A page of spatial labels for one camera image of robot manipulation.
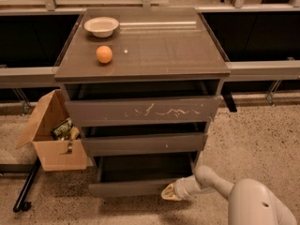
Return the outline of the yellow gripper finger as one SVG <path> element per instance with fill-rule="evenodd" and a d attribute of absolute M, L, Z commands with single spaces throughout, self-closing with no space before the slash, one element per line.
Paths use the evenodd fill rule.
<path fill-rule="evenodd" d="M 161 198 L 166 201 L 181 201 L 181 198 L 179 198 L 174 192 L 174 183 L 169 184 L 162 190 Z"/>

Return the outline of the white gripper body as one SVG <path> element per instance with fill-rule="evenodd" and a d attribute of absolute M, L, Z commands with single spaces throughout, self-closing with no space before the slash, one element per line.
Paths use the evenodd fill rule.
<path fill-rule="evenodd" d="M 177 201 L 187 200 L 189 197 L 202 193 L 212 192 L 211 187 L 198 182 L 194 175 L 177 179 L 173 185 L 173 197 Z"/>

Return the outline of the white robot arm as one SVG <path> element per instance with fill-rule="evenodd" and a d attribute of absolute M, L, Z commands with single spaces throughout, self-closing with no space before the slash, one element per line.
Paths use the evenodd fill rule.
<path fill-rule="evenodd" d="M 161 198 L 183 201 L 210 189 L 228 202 L 228 225 L 297 225 L 291 210 L 264 184 L 253 179 L 241 179 L 234 184 L 207 166 L 170 183 L 161 192 Z"/>

